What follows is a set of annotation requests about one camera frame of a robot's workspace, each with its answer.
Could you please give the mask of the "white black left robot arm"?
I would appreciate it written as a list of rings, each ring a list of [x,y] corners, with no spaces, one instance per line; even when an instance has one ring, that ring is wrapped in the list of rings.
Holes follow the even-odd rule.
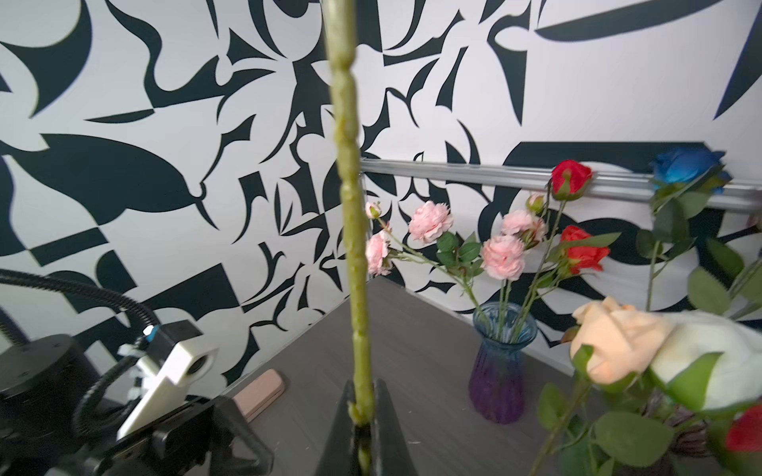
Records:
[[[234,400],[191,396],[119,440],[113,430],[77,436],[73,414],[98,373],[69,336],[16,343],[1,355],[4,475],[268,475],[273,452]]]

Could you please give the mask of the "orange pink blue rosebud stem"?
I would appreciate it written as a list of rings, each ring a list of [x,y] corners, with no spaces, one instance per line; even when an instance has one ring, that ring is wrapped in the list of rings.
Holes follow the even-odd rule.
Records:
[[[688,299],[694,309],[742,321],[761,311],[761,256],[746,264],[732,248],[708,240],[716,273],[698,267],[688,277]]]

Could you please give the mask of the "blue rose stem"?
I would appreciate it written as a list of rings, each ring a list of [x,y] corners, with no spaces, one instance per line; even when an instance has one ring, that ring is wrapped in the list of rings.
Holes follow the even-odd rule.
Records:
[[[657,277],[669,263],[694,246],[690,220],[721,194],[732,180],[725,170],[726,152],[706,147],[675,148],[659,154],[651,163],[649,200],[652,228],[636,236],[637,252],[649,261],[645,307],[653,309]]]

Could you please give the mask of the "small red rose stem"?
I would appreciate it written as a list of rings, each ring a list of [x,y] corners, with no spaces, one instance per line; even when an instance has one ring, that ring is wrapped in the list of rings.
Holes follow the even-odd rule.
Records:
[[[538,295],[539,281],[544,273],[544,267],[550,260],[553,243],[559,232],[561,218],[566,205],[569,202],[579,200],[593,180],[595,173],[588,166],[577,161],[565,160],[559,163],[551,172],[548,184],[548,194],[559,204],[555,219],[550,230],[547,248],[542,256],[542,261],[533,281],[529,287],[523,303],[521,319],[525,319],[531,311],[531,307]]]

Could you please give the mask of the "large red rose stem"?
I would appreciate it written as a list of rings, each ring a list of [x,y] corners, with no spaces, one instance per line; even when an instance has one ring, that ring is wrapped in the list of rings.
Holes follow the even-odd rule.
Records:
[[[532,286],[534,294],[547,294],[564,281],[584,273],[602,272],[602,261],[609,256],[610,246],[620,235],[620,232],[593,235],[577,226],[566,227],[560,242],[550,248],[543,261],[539,277]]]

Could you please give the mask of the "pink peony flower stem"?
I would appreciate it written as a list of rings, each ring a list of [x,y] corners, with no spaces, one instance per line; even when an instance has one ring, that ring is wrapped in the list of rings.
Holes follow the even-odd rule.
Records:
[[[545,210],[546,199],[541,194],[531,194],[523,209],[504,216],[499,233],[481,248],[481,269],[500,281],[497,321],[492,327],[496,338],[503,338],[507,332],[511,286],[524,272],[526,255],[545,239],[547,225],[542,218]]]

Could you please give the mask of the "dark maroon glass vase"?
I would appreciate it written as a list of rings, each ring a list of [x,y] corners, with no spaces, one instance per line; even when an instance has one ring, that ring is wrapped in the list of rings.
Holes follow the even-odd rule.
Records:
[[[678,456],[704,458],[710,456],[708,449],[708,420],[699,418],[686,407],[677,404],[659,390],[652,392],[643,416],[656,418],[674,428],[675,437],[671,451]]]

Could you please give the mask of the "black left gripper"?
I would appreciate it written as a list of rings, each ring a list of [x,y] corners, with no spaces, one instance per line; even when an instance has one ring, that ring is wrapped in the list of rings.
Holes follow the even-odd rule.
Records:
[[[251,458],[233,455],[239,440]],[[122,440],[84,445],[55,467],[63,475],[185,475],[208,462],[210,475],[269,475],[270,450],[227,397],[181,406]]]

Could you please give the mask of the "purple ribbed glass vase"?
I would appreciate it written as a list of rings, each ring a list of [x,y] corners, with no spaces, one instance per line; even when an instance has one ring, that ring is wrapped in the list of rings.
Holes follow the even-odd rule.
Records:
[[[496,424],[513,424],[524,413],[524,348],[535,340],[538,327],[526,317],[516,340],[511,337],[521,309],[515,303],[485,303],[474,315],[481,338],[468,382],[468,396],[478,414]]]

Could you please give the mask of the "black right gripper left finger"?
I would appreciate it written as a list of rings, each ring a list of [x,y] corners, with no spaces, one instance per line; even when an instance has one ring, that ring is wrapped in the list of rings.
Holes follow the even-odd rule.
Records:
[[[349,406],[354,403],[354,385],[347,381],[315,476],[355,476],[357,474],[357,438]]]

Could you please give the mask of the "white and peach rosebud stem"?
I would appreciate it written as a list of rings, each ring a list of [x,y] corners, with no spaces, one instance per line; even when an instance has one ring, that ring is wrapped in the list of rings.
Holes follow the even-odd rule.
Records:
[[[571,339],[570,359],[575,387],[569,402],[554,416],[549,435],[529,471],[539,473],[555,440],[567,429],[572,416],[593,387],[620,394],[646,372],[676,325],[654,313],[621,305],[613,297],[590,301],[573,312],[577,333]]]

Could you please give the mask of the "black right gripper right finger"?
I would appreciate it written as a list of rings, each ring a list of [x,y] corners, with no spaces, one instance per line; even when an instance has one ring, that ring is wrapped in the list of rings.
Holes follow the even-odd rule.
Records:
[[[418,476],[407,440],[386,383],[374,382],[375,417],[371,426],[371,474],[375,476]]]

